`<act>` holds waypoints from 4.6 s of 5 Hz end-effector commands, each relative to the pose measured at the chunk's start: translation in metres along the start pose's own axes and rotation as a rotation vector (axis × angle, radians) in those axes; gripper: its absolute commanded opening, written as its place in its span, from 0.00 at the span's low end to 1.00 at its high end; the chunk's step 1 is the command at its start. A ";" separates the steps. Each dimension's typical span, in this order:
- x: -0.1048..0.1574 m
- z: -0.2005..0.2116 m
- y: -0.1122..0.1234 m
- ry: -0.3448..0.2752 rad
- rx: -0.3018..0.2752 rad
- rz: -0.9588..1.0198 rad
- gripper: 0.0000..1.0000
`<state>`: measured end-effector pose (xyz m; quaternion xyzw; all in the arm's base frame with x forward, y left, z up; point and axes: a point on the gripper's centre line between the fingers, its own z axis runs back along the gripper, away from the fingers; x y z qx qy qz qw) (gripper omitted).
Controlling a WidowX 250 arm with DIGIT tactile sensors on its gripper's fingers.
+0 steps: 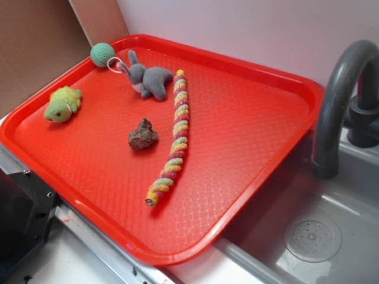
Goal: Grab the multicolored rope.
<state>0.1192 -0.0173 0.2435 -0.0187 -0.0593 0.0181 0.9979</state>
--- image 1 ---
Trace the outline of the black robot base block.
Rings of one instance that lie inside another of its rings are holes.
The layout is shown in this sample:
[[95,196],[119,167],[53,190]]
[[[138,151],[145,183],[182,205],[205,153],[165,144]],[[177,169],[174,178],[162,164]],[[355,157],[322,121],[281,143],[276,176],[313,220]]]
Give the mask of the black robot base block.
[[1,283],[47,243],[56,201],[34,173],[1,171]]

